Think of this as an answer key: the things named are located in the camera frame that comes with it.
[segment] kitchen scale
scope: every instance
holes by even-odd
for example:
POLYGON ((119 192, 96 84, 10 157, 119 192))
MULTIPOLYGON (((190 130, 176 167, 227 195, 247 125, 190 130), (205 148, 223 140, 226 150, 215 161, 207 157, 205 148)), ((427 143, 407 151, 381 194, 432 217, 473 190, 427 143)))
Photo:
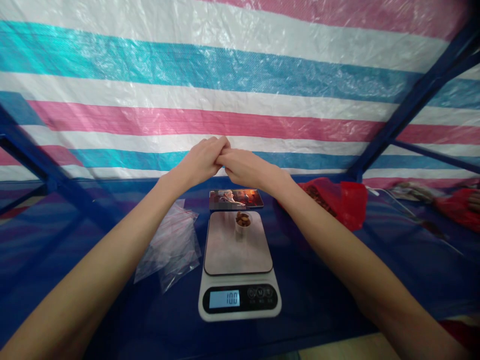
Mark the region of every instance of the kitchen scale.
POLYGON ((236 231, 236 211, 211 214, 201 274, 198 312, 206 322, 273 318, 282 298, 260 214, 236 231))

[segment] striped tarp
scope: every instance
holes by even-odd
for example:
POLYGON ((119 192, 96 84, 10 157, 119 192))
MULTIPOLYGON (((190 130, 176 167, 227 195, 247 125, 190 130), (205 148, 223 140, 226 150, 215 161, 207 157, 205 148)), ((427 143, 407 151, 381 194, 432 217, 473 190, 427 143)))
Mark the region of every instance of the striped tarp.
MULTIPOLYGON (((97 179, 158 177, 211 135, 293 174, 344 172, 469 13, 466 0, 0 4, 0 90, 28 101, 23 129, 71 177, 97 179)), ((480 67, 399 139, 480 164, 480 67)), ((0 152, 0 180, 30 176, 0 152)), ((474 176, 390 146, 364 178, 474 176)))

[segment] digital scale display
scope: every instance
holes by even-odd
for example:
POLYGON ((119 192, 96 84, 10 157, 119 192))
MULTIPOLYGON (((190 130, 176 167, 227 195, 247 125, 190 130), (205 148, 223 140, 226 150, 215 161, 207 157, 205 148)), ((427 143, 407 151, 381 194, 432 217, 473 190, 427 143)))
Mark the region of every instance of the digital scale display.
POLYGON ((238 290, 212 291, 210 293, 210 309, 231 308, 240 306, 238 290))

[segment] red plastic bag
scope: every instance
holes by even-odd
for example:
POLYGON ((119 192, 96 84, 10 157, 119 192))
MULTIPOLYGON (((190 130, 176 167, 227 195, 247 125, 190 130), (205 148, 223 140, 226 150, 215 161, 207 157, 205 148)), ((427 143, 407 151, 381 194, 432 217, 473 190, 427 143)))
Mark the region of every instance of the red plastic bag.
POLYGON ((455 191, 450 197, 437 197, 435 206, 450 219, 480 233, 480 214, 468 208, 469 197, 474 192, 474 189, 464 188, 455 191))
POLYGON ((362 228, 368 198, 365 185, 348 181, 335 184, 326 177, 298 185, 348 230, 362 228))

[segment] phone screen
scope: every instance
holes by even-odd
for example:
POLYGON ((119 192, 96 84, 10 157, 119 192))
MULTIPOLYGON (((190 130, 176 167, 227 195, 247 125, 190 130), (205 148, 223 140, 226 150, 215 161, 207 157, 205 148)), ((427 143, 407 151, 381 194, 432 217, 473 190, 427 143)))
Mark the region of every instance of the phone screen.
POLYGON ((264 202, 256 189, 224 189, 210 191, 210 210, 246 210, 261 208, 264 202))

